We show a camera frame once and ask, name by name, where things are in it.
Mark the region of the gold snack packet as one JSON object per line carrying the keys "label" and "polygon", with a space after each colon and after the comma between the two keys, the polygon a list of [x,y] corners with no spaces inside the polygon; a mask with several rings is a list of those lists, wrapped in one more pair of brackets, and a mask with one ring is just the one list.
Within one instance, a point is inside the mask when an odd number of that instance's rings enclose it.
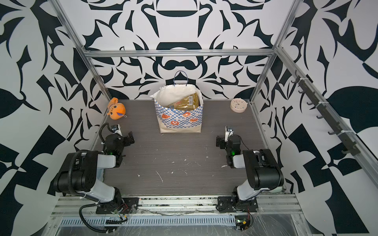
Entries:
{"label": "gold snack packet", "polygon": [[168,106],[170,109],[181,111],[192,111],[200,106],[200,101],[197,93],[189,95],[175,103]]}

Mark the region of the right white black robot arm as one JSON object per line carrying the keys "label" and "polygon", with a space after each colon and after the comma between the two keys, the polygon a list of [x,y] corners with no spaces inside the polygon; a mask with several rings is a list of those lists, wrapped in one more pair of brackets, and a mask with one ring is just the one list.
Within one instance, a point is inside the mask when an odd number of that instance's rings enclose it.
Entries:
{"label": "right white black robot arm", "polygon": [[264,191],[279,189],[284,185],[283,174],[271,150],[241,150],[242,143],[239,135],[216,137],[216,146],[226,151],[227,165],[246,171],[247,179],[232,193],[236,203],[252,200]]}

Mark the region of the blue checkered paper bag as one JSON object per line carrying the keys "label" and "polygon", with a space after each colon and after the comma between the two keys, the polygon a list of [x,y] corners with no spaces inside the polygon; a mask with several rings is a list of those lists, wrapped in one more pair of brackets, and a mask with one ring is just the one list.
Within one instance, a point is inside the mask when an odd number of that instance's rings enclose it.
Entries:
{"label": "blue checkered paper bag", "polygon": [[172,84],[161,87],[151,98],[160,133],[201,132],[203,96],[200,89],[189,82],[186,72],[177,71]]}

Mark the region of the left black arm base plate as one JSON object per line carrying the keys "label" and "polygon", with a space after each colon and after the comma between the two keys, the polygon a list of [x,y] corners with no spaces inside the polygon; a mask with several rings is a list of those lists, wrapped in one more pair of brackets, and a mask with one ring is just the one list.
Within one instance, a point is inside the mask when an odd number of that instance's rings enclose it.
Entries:
{"label": "left black arm base plate", "polygon": [[100,203],[97,206],[96,214],[129,214],[138,209],[138,197],[126,197],[120,201],[113,200],[108,203]]}

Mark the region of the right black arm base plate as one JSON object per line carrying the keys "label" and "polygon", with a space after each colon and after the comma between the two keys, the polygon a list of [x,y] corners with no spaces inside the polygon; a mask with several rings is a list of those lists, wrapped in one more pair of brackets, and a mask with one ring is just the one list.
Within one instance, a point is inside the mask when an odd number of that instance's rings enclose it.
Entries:
{"label": "right black arm base plate", "polygon": [[258,203],[256,199],[251,201],[240,201],[237,198],[220,196],[217,198],[216,210],[220,213],[231,212],[257,212]]}

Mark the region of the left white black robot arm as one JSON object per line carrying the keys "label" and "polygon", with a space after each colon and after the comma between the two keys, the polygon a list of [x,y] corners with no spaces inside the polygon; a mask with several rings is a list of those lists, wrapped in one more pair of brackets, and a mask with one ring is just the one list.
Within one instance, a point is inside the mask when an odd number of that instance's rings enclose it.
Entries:
{"label": "left white black robot arm", "polygon": [[113,133],[105,138],[105,151],[80,150],[69,153],[53,180],[58,193],[71,194],[102,204],[121,205],[119,189],[108,186],[97,178],[97,171],[119,168],[123,161],[123,150],[135,143],[132,132],[128,136]]}

